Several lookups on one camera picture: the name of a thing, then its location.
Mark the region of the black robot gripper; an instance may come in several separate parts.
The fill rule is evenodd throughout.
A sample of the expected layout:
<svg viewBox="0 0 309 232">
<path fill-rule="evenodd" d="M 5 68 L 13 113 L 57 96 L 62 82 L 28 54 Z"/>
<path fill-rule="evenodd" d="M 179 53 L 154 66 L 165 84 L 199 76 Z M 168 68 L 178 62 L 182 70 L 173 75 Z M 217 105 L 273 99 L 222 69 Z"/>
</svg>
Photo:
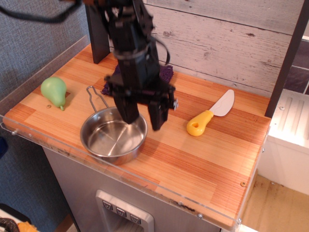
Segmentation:
<svg viewBox="0 0 309 232">
<path fill-rule="evenodd" d="M 157 52 L 114 52 L 119 73 L 107 76 L 115 105 L 127 124 L 139 117 L 138 103 L 148 105 L 152 128 L 160 130 L 168 119 L 169 109 L 176 109 L 175 87 L 159 77 Z"/>
</svg>

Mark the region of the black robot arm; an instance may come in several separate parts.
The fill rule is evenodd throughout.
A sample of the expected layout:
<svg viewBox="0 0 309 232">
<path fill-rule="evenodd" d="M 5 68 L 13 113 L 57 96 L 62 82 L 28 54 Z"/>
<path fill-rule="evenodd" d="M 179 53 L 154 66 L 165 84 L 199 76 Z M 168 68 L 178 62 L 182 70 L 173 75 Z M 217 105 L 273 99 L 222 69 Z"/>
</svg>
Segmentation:
<svg viewBox="0 0 309 232">
<path fill-rule="evenodd" d="M 139 116 L 137 104 L 146 104 L 153 130 L 160 130 L 169 109 L 178 105 L 175 87 L 160 78 L 153 17 L 141 0 L 85 0 L 84 4 L 98 12 L 114 45 L 120 72 L 105 80 L 122 119 L 131 124 Z"/>
</svg>

